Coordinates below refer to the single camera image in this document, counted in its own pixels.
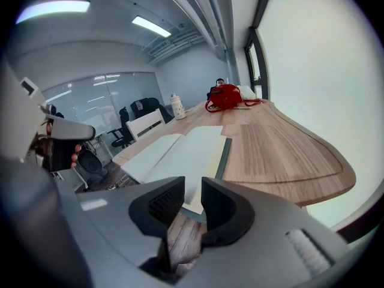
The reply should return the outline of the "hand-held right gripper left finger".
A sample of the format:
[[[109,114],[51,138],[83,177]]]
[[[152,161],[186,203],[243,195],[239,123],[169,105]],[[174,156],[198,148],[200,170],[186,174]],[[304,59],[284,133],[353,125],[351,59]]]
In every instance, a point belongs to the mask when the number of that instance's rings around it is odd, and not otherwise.
[[[185,178],[171,177],[139,186],[143,193],[131,203],[128,213],[132,222],[146,236],[166,236],[185,196]]]

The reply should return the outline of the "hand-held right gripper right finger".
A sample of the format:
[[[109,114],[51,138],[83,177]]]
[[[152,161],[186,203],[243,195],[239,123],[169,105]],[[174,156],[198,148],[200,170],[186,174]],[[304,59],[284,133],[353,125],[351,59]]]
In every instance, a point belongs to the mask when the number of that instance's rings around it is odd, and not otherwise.
[[[241,194],[243,189],[232,182],[202,178],[201,204],[207,232],[202,236],[201,246],[231,245],[252,227],[255,211],[251,202]]]

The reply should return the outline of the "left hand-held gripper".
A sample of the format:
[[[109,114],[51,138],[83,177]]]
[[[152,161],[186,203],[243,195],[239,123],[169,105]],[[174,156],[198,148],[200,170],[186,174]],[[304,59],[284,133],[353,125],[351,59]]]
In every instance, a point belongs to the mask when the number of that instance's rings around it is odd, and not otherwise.
[[[18,81],[2,63],[3,159],[27,160],[48,172],[67,170],[75,146],[94,137],[94,127],[56,116],[32,81]]]

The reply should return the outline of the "papers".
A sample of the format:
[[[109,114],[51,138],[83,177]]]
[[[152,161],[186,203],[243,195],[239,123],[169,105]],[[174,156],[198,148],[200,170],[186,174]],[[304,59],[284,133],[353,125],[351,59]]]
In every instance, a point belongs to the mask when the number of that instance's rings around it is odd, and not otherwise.
[[[232,139],[222,135],[222,130],[222,126],[202,126],[186,135],[162,136],[123,164],[122,169],[140,184],[183,176],[185,194],[180,212],[205,223],[202,178],[223,177],[232,145]]]

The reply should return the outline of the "person's left hand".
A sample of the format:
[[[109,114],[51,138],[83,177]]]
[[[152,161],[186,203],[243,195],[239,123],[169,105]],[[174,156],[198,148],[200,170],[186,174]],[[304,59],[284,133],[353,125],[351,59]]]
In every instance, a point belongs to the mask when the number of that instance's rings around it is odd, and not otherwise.
[[[76,167],[77,159],[78,159],[78,155],[79,155],[80,151],[81,151],[81,146],[80,145],[76,145],[75,146],[75,152],[71,156],[71,168],[75,168]]]

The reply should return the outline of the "black round floor appliance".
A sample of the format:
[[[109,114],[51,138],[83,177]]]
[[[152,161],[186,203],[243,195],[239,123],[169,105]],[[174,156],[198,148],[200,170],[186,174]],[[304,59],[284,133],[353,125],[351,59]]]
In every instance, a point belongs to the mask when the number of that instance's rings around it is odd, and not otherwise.
[[[102,183],[108,176],[108,171],[103,167],[98,157],[86,149],[77,156],[76,170],[86,182]]]

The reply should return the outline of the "black office chair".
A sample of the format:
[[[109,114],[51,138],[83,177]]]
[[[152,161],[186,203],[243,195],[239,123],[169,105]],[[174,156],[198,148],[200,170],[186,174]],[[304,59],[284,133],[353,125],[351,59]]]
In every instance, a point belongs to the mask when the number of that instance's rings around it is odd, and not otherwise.
[[[116,138],[115,141],[112,142],[112,146],[114,148],[121,147],[122,149],[131,145],[131,142],[134,140],[130,130],[128,129],[126,123],[130,120],[129,114],[126,107],[123,107],[119,111],[121,127],[118,129],[114,129],[109,131],[108,134],[112,133]]]
[[[169,112],[164,108],[163,105],[160,104],[156,98],[145,98],[145,104],[143,105],[143,108],[146,114],[152,113],[156,109],[159,109],[166,124],[173,119]]]

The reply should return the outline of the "white wooden chair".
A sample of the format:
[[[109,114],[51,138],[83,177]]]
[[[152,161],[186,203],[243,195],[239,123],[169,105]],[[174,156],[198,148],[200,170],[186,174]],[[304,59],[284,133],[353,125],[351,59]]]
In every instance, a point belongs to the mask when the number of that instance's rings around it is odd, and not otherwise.
[[[159,109],[137,118],[133,121],[125,123],[132,137],[137,142],[142,137],[152,134],[157,131],[160,127],[165,126],[164,118]]]

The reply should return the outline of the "light wooden table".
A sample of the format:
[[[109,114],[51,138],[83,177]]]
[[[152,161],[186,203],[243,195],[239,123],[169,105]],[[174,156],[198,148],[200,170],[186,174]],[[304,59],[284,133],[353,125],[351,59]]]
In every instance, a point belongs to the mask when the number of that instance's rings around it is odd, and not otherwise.
[[[264,100],[250,110],[209,113],[204,104],[172,120],[118,153],[122,167],[162,136],[188,134],[202,126],[222,126],[232,139],[223,180],[285,198],[298,206],[323,202],[349,191],[356,175],[330,143]]]

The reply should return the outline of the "white dotted bottle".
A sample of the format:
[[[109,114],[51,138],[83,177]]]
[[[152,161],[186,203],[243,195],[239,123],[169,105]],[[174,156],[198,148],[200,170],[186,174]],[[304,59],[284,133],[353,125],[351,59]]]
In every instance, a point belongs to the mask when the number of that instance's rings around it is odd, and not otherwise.
[[[170,96],[170,103],[172,107],[172,111],[176,120],[185,118],[185,109],[182,104],[182,101],[178,95],[172,93]]]

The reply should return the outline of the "red bag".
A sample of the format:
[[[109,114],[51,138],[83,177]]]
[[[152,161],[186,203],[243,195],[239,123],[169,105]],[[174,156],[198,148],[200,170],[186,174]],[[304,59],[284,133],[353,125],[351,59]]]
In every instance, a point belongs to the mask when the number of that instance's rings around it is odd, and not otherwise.
[[[263,100],[245,100],[241,97],[240,89],[231,84],[215,87],[205,104],[205,109],[209,113],[217,113],[225,110],[232,110],[243,104],[245,107],[252,107],[262,104]]]

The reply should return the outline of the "long ceiling light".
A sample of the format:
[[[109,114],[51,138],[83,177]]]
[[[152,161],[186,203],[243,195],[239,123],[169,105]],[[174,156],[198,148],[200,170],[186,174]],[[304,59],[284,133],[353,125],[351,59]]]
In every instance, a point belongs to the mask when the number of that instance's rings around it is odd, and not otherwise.
[[[61,0],[32,5],[24,9],[16,20],[16,24],[34,17],[55,13],[85,13],[90,6],[89,1]]]
[[[148,29],[164,38],[167,38],[169,36],[171,36],[171,33],[165,29],[163,29],[162,27],[140,17],[140,16],[136,16],[133,20],[132,20],[132,23],[137,25],[137,26],[141,26],[145,29]]]

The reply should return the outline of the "white ceiling air vent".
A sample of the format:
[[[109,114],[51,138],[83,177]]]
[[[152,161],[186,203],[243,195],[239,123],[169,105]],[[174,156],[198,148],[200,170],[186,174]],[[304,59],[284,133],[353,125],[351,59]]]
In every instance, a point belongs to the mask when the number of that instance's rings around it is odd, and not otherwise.
[[[167,41],[167,40],[162,41],[160,43],[157,43],[150,50],[148,50],[148,55],[150,55],[152,57],[156,57],[162,51],[166,50],[170,44],[171,44],[171,42]]]

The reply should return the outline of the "white plastic bag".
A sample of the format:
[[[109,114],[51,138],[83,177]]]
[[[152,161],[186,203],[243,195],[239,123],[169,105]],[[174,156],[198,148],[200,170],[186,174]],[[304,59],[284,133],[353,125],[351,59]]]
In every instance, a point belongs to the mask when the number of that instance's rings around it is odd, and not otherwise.
[[[237,87],[243,100],[255,100],[257,98],[249,86],[238,85]]]

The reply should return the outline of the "black window frame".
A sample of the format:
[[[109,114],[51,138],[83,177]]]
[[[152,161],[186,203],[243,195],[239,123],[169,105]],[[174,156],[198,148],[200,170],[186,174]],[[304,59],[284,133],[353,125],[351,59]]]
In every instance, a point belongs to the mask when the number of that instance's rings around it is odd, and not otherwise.
[[[248,72],[250,77],[250,88],[256,92],[256,88],[261,87],[262,98],[264,100],[270,100],[270,80],[268,73],[268,65],[266,61],[266,54],[263,48],[263,41],[259,35],[258,28],[263,19],[266,7],[269,0],[257,0],[256,12],[254,14],[254,19],[251,26],[248,28],[247,41],[245,43],[244,52],[246,57],[246,62],[248,66]],[[254,48],[257,65],[259,68],[259,75],[255,73],[255,67],[253,65],[251,48]]]

